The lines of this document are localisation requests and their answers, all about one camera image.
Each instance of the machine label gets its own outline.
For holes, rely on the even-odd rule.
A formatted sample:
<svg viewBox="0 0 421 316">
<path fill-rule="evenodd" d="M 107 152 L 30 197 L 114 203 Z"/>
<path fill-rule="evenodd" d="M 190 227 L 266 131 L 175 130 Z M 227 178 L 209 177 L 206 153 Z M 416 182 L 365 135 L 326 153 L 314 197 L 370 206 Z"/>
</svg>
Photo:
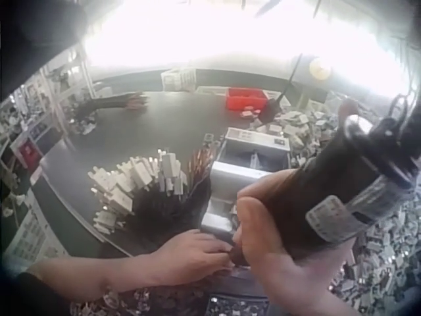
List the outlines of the machine label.
<svg viewBox="0 0 421 316">
<path fill-rule="evenodd" d="M 344 242 L 369 227 L 357 220 L 337 196 L 328 196 L 308 211 L 305 218 L 317 235 L 331 243 Z"/>
</svg>

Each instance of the table surface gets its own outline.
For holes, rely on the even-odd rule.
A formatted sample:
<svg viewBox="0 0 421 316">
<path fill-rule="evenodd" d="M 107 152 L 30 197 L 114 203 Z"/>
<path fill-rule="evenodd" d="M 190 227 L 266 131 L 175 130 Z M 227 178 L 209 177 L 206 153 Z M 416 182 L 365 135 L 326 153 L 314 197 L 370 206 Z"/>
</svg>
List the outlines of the table surface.
<svg viewBox="0 0 421 316">
<path fill-rule="evenodd" d="M 191 153 L 202 146 L 206 133 L 219 137 L 229 126 L 249 126 L 249 121 L 240 118 L 239 113 L 226 110 L 225 98 L 221 96 L 184 92 L 157 92 L 148 96 L 145 113 L 100 110 L 93 132 L 61 140 L 41 160 L 52 189 L 94 234 L 99 233 L 91 227 L 93 218 L 101 210 L 101 204 L 90 191 L 93 181 L 87 175 L 94 166 L 111 171 L 131 156 L 156 155 L 158 148 L 165 147 L 185 165 Z M 103 236 L 128 255 L 145 253 L 130 234 L 116 231 Z"/>
</svg>

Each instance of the hand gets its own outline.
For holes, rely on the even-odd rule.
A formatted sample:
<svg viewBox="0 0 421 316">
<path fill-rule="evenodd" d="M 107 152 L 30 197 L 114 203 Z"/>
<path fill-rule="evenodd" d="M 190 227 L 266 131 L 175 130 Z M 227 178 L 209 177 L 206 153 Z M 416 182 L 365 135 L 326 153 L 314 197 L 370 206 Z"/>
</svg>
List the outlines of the hand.
<svg viewBox="0 0 421 316">
<path fill-rule="evenodd" d="M 151 254 L 156 284 L 174 286 L 195 282 L 220 270 L 232 268 L 231 245 L 213 235 L 189 230 Z"/>
<path fill-rule="evenodd" d="M 241 245 L 252 273 L 271 300 L 294 315 L 316 315 L 314 311 L 320 310 L 320 304 L 326 306 L 329 304 L 324 302 L 331 302 L 327 287 L 351 251 L 354 240 L 317 253 L 306 261 L 292 260 L 282 246 L 272 216 L 259 198 L 293 171 L 271 174 L 238 193 L 237 214 L 241 226 L 234 241 Z"/>
</svg>

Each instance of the red plastic tray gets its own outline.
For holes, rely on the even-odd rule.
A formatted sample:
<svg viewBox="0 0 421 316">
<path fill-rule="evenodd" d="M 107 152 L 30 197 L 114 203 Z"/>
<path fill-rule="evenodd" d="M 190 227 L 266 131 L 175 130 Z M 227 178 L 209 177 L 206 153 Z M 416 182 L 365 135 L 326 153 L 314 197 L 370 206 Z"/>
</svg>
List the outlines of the red plastic tray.
<svg viewBox="0 0 421 316">
<path fill-rule="evenodd" d="M 246 107 L 261 110 L 268 98 L 260 89 L 229 88 L 226 97 L 226 107 L 231 111 L 244 111 Z"/>
</svg>

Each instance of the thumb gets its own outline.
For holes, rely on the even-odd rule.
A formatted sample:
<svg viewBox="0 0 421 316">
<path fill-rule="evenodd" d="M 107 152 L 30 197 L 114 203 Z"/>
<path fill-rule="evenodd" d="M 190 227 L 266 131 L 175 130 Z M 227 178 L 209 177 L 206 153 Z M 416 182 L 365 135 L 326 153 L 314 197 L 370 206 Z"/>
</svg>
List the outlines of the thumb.
<svg viewBox="0 0 421 316">
<path fill-rule="evenodd" d="M 267 253 L 283 252 L 279 232 L 262 202 L 253 197 L 241 197 L 237 200 L 237 214 L 243 253 L 250 264 Z"/>
</svg>

